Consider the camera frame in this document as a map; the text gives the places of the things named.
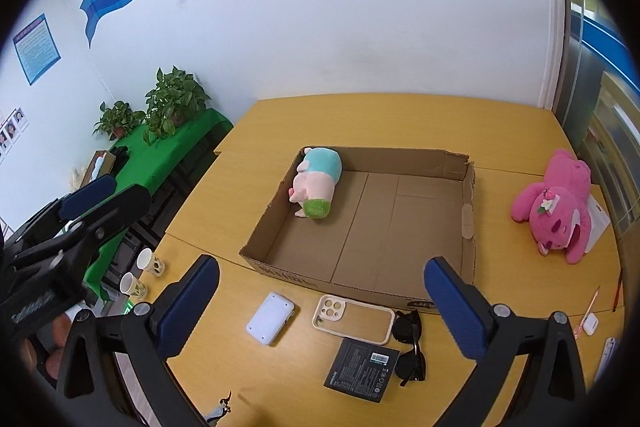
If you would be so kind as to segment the person left hand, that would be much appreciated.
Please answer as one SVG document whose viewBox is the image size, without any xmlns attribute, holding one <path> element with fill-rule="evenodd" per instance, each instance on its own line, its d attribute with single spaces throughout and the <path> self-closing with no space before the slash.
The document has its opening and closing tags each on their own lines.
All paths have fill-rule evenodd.
<svg viewBox="0 0 640 427">
<path fill-rule="evenodd" d="M 35 334 L 22 339 L 18 344 L 18 355 L 29 372 L 43 367 L 52 381 L 58 379 L 66 341 L 73 321 L 67 313 L 60 314 L 51 323 Z"/>
</svg>

